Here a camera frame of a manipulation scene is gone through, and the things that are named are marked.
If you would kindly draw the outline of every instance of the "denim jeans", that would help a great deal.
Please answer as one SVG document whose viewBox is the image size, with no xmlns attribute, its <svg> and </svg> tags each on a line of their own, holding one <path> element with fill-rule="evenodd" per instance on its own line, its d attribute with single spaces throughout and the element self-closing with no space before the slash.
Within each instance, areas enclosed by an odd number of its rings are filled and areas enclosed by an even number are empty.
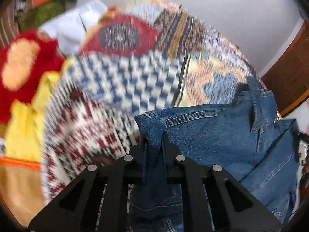
<svg viewBox="0 0 309 232">
<path fill-rule="evenodd" d="M 160 161 L 161 137 L 183 155 L 205 166 L 222 165 L 280 222 L 293 209 L 297 185 L 298 145 L 295 120 L 277 121 L 271 91 L 253 77 L 233 104 L 175 107 L 136 116 L 147 140 L 145 184 L 130 196 L 130 226 L 135 231 L 183 231 L 181 190 L 166 184 Z"/>
</svg>

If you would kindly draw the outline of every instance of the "white wall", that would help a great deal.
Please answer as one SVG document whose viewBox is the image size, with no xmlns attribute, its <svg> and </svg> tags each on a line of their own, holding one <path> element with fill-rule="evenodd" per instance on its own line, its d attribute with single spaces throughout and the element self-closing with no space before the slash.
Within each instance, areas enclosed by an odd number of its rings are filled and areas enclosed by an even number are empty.
<svg viewBox="0 0 309 232">
<path fill-rule="evenodd" d="M 88 0 L 78 0 L 83 4 Z M 125 5 L 130 0 L 102 0 L 107 5 Z M 238 45 L 260 73 L 300 20 L 293 0 L 170 0 L 181 3 Z"/>
</svg>

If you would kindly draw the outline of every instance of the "silver screw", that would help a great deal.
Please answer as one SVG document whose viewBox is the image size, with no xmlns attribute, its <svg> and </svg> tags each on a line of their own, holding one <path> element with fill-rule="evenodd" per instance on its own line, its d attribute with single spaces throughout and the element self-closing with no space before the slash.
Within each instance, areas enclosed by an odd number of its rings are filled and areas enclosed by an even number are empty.
<svg viewBox="0 0 309 232">
<path fill-rule="evenodd" d="M 213 165 L 213 170 L 217 171 L 217 172 L 220 172 L 222 170 L 222 166 L 216 164 L 216 165 Z"/>
<path fill-rule="evenodd" d="M 178 161 L 184 161 L 185 159 L 186 159 L 186 157 L 184 157 L 181 154 L 176 156 L 176 160 L 178 160 Z"/>
<path fill-rule="evenodd" d="M 87 167 L 88 171 L 93 172 L 97 169 L 97 166 L 94 164 L 91 164 Z"/>
<path fill-rule="evenodd" d="M 132 155 L 126 155 L 126 156 L 123 157 L 123 159 L 125 161 L 131 161 L 131 160 L 133 160 L 133 156 Z"/>
</svg>

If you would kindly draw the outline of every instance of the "denim strap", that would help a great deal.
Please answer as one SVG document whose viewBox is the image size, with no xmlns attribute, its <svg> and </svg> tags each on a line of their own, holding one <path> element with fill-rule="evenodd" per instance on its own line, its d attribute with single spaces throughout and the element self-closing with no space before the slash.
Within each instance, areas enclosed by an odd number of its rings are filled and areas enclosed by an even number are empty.
<svg viewBox="0 0 309 232">
<path fill-rule="evenodd" d="M 263 96 L 264 92 L 260 89 L 260 85 L 255 77 L 247 77 L 248 87 L 251 95 L 252 107 L 254 110 L 254 122 L 251 127 L 251 132 L 256 132 L 261 129 L 264 122 Z"/>
</svg>

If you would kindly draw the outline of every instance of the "brown wooden furniture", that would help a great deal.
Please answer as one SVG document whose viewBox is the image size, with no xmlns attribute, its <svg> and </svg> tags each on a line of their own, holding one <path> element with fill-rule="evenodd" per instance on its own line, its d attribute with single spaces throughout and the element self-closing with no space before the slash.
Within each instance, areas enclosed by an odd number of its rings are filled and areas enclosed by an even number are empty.
<svg viewBox="0 0 309 232">
<path fill-rule="evenodd" d="M 271 69 L 262 77 L 276 98 L 282 116 L 309 97 L 309 24 L 299 33 Z"/>
</svg>

